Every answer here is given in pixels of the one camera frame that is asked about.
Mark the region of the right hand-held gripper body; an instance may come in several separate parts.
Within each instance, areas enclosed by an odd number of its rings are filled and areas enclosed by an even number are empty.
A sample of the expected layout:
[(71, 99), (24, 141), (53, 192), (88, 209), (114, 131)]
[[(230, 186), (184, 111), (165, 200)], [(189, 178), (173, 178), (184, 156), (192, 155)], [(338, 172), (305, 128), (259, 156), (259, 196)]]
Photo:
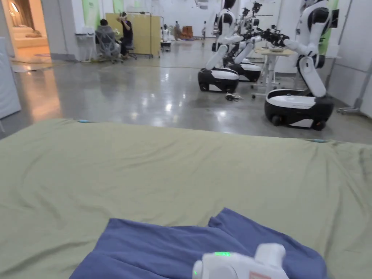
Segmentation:
[(278, 243), (260, 244), (253, 257), (236, 252), (205, 253), (195, 262), (193, 279), (287, 279), (286, 250)]

